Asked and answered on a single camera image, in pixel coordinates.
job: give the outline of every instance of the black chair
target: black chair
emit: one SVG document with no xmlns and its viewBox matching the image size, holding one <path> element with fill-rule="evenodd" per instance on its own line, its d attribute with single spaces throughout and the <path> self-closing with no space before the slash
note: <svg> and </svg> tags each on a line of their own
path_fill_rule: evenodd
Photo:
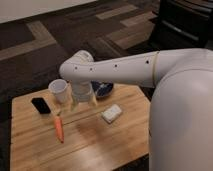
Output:
<svg viewBox="0 0 213 171">
<path fill-rule="evenodd" d="M 155 49 L 205 47 L 212 31 L 213 0 L 161 0 L 148 40 Z"/>
</svg>

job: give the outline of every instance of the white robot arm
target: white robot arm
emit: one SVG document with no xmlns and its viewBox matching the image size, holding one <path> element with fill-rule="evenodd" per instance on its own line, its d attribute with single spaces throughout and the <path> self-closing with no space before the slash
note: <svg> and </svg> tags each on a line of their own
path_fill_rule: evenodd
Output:
<svg viewBox="0 0 213 171">
<path fill-rule="evenodd" d="M 156 87 L 150 110 L 151 171 L 213 170 L 213 52 L 182 49 L 93 62 L 79 51 L 60 67 L 73 98 L 91 98 L 90 81 Z"/>
</svg>

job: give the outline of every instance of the carpet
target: carpet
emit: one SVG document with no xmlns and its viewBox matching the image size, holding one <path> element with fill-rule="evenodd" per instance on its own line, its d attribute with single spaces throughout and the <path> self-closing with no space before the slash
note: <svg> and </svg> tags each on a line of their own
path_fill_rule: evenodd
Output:
<svg viewBox="0 0 213 171">
<path fill-rule="evenodd" d="M 12 99 L 47 88 L 60 78 L 60 64 L 78 50 L 89 51 L 95 61 L 152 51 L 146 40 L 158 4 L 103 1 L 0 25 L 0 170 L 9 170 Z"/>
</svg>

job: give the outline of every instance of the toy carrot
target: toy carrot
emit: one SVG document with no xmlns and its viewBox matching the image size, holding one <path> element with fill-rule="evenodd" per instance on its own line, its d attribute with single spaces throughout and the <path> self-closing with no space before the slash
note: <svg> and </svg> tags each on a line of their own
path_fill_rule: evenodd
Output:
<svg viewBox="0 0 213 171">
<path fill-rule="evenodd" d="M 63 127 L 62 127 L 62 120 L 59 115 L 54 116 L 54 125 L 55 125 L 56 135 L 57 135 L 59 141 L 61 141 L 61 143 L 63 143 L 64 142 L 64 131 L 63 131 Z"/>
</svg>

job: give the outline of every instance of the wooden tabletop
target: wooden tabletop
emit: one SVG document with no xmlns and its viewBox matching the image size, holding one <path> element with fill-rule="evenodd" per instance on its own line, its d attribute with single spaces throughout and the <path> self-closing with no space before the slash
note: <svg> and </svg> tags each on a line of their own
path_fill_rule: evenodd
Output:
<svg viewBox="0 0 213 171">
<path fill-rule="evenodd" d="M 52 114 L 40 115 L 30 103 L 33 97 L 43 97 L 52 113 L 62 110 L 63 144 L 56 138 Z M 123 113 L 107 124 L 100 113 L 112 104 Z M 97 107 L 70 107 L 70 102 L 58 104 L 48 90 L 13 99 L 12 171 L 113 170 L 148 153 L 149 101 L 137 86 L 116 84 Z"/>
</svg>

